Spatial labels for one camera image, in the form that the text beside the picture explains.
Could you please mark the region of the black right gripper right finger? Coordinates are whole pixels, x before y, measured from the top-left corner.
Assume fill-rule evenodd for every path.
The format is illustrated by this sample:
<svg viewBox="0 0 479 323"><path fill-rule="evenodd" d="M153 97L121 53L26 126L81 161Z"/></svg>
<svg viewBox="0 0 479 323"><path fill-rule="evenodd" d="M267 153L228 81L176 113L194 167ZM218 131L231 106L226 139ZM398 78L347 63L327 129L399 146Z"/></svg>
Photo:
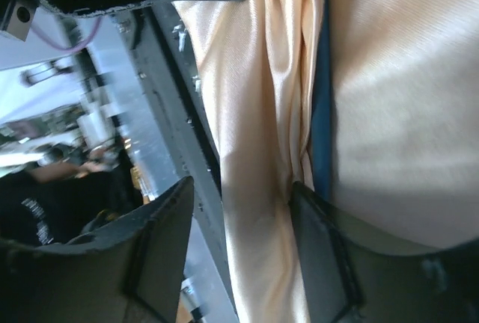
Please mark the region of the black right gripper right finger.
<svg viewBox="0 0 479 323"><path fill-rule="evenodd" d="M293 184L290 214L313 322L478 321L478 241L379 253L347 237L333 209Z"/></svg>

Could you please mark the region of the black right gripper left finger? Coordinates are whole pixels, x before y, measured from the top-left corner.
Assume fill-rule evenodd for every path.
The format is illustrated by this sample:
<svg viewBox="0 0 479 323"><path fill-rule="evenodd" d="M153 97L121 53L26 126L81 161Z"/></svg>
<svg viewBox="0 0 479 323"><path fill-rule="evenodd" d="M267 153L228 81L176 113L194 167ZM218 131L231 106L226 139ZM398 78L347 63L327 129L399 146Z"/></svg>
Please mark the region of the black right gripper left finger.
<svg viewBox="0 0 479 323"><path fill-rule="evenodd" d="M173 322L194 181L66 244L1 241L3 322Z"/></svg>

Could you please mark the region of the peach satin napkin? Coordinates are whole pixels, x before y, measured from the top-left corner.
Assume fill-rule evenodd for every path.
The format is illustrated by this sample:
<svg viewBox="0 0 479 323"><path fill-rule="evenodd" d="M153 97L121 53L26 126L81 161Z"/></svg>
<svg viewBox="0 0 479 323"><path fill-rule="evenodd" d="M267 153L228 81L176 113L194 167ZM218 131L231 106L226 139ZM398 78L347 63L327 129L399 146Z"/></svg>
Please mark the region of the peach satin napkin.
<svg viewBox="0 0 479 323"><path fill-rule="evenodd" d="M295 182L379 253L478 241L478 0L174 6L219 154L241 322L313 322Z"/></svg>

